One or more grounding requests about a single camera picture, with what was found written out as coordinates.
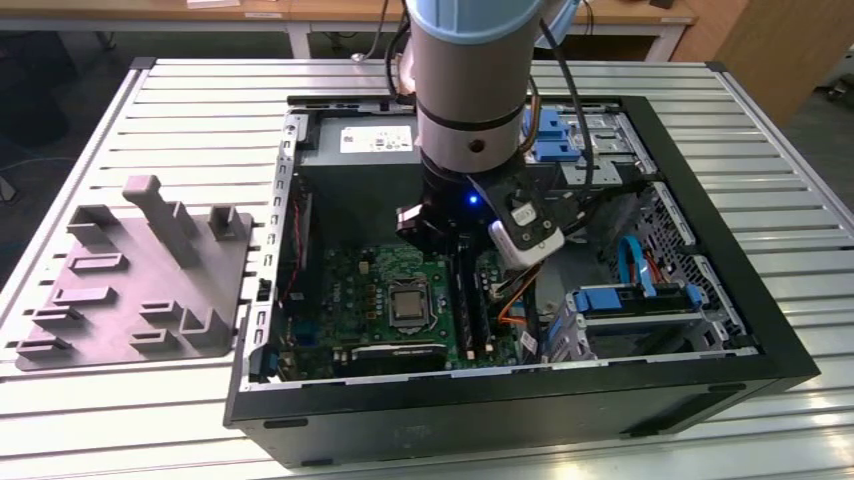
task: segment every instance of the aluminum extrusion table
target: aluminum extrusion table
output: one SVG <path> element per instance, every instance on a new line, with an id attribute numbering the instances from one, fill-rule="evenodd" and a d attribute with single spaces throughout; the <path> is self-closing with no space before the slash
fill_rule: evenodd
<path id="1" fill-rule="evenodd" d="M 838 478 L 854 473 L 854 222 L 726 73 L 703 64 L 575 63 L 587 95 L 646 95 L 763 276 L 822 375 L 671 438 L 348 465 L 371 478 Z M 545 94 L 553 63 L 535 63 Z M 118 209 L 156 174 L 191 213 L 271 199 L 290 95 L 382 94 L 383 67 L 339 60 L 160 60 L 132 70 L 0 294 L 0 479 L 268 478 L 288 472 L 222 427 L 232 356 L 58 373 L 15 368 L 72 238 L 79 204 Z M 267 226 L 252 229 L 254 243 Z M 258 258 L 250 253 L 246 271 Z M 247 282 L 242 296 L 255 295 Z"/>

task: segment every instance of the open computer tower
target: open computer tower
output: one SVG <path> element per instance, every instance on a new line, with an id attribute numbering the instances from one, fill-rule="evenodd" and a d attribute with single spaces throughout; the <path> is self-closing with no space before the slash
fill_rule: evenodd
<path id="1" fill-rule="evenodd" d="M 583 181 L 577 119 L 569 99 L 546 103 L 551 143 L 527 170 L 559 199 Z M 483 303 L 461 326 L 447 259 L 395 235 L 422 185 L 411 107 L 290 105 L 226 411 L 283 464 L 669 434 L 818 374 L 645 98 L 585 98 L 594 185 L 641 187 L 601 206 L 510 306 L 535 339 L 497 318 L 510 273 L 494 252 L 463 280 Z M 642 252 L 646 281 L 623 249 Z"/>

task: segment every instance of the black computer case frame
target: black computer case frame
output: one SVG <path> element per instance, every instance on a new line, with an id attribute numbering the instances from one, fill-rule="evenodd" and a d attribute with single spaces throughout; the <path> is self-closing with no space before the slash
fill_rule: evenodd
<path id="1" fill-rule="evenodd" d="M 711 263 L 749 326 L 750 335 L 741 341 L 757 345 L 761 353 L 686 362 L 611 362 L 603 368 L 533 368 L 491 377 L 439 373 L 407 382 L 242 391 L 247 321 L 224 423 L 242 429 L 286 465 L 669 434 L 819 373 L 649 101 L 585 101 L 622 106 L 695 235 L 698 253 Z"/>

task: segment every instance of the wooden table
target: wooden table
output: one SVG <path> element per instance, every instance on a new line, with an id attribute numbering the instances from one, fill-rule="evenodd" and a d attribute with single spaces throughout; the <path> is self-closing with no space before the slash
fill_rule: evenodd
<path id="1" fill-rule="evenodd" d="M 295 58 L 311 58 L 307 35 L 311 32 L 375 31 L 383 0 L 291 0 L 288 34 Z M 666 62 L 679 43 L 685 28 L 697 20 L 682 0 L 669 10 L 646 0 L 591 0 L 594 35 L 655 37 L 646 61 Z M 383 31 L 394 31 L 400 19 L 400 2 L 391 0 Z M 583 34 L 587 9 L 579 8 L 571 33 Z"/>
<path id="2" fill-rule="evenodd" d="M 311 32 L 375 31 L 383 0 L 243 0 L 240 7 L 187 8 L 184 0 L 0 0 L 0 30 L 280 31 L 295 58 L 311 58 Z M 655 37 L 647 61 L 667 61 L 697 16 L 677 0 L 670 10 L 646 0 L 591 0 L 595 35 Z M 390 0 L 384 31 L 396 29 L 402 7 Z M 573 33 L 583 33 L 582 8 Z"/>

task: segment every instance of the table leg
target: table leg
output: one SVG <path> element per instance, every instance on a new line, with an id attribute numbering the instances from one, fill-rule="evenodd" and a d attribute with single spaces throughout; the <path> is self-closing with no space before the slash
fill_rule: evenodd
<path id="1" fill-rule="evenodd" d="M 683 32 L 685 25 L 662 26 L 661 33 L 655 37 L 655 41 L 653 41 L 653 47 L 650 47 L 650 52 L 646 54 L 645 61 L 669 62 Z"/>
<path id="2" fill-rule="evenodd" d="M 100 43 L 104 51 L 116 48 L 115 33 L 95 32 L 95 37 L 98 37 L 98 43 Z"/>
<path id="3" fill-rule="evenodd" d="M 311 47 L 308 46 L 308 32 L 311 28 L 308 27 L 308 23 L 291 22 L 288 23 L 287 29 L 294 58 L 311 58 Z"/>

